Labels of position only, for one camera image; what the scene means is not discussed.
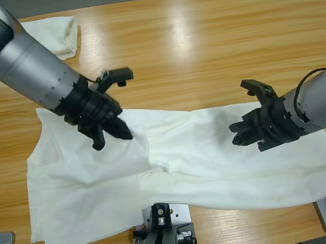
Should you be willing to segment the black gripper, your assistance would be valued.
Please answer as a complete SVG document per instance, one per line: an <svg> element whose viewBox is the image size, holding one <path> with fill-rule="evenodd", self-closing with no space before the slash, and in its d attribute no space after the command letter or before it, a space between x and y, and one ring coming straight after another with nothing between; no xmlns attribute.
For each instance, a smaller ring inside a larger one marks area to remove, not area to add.
<svg viewBox="0 0 326 244"><path fill-rule="evenodd" d="M261 152L285 143L291 143L306 135L297 126L291 114L284 107L284 99L278 97L260 98L261 108L250 111L241 122L232 123L229 130L236 132L232 143L236 146L249 146L258 143Z"/></svg>
<svg viewBox="0 0 326 244"><path fill-rule="evenodd" d="M73 89L66 98L59 100L56 115L63 116L71 125L78 125L84 134L92 137L93 149L105 147L103 130L115 138L131 140L132 133L127 124L119 118L122 108L106 91L117 82L111 75L103 75L89 86L87 78L80 78L72 84Z"/></svg>

